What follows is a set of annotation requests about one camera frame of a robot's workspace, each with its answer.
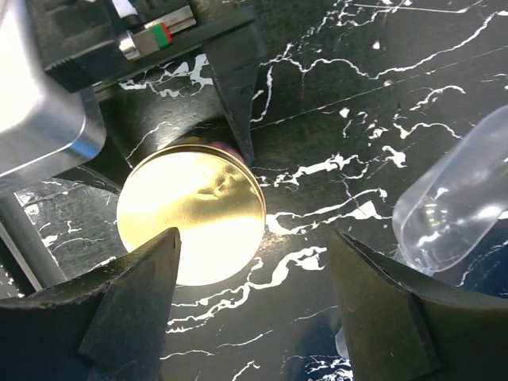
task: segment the green marking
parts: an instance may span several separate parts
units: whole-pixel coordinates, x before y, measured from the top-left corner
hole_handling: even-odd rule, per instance
[[[153,36],[156,38],[156,42],[159,45],[159,48],[164,49],[169,45],[169,41],[167,40],[166,33],[161,24],[154,25],[150,28],[153,33]]]

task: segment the gold metal disc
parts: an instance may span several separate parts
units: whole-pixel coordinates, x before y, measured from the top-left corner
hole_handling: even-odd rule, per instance
[[[198,286],[236,274],[264,234],[261,189],[237,158],[198,144],[165,148],[140,163],[117,207],[121,240],[132,251],[170,227],[180,231],[177,283]]]

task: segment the transparent plastic cap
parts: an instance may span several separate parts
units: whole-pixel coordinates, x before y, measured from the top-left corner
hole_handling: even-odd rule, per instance
[[[508,210],[508,106],[485,117],[397,201],[398,260],[431,274],[460,262]]]

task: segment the brass disc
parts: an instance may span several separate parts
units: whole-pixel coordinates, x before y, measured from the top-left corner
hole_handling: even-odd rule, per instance
[[[177,283],[197,286],[247,265],[263,237],[265,213],[261,189],[243,163],[190,144],[157,152],[134,169],[118,200],[117,226],[128,251],[178,228]]]

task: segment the metal rod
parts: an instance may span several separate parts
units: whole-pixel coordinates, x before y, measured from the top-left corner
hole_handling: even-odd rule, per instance
[[[0,198],[0,238],[35,291],[67,281],[15,194]]]

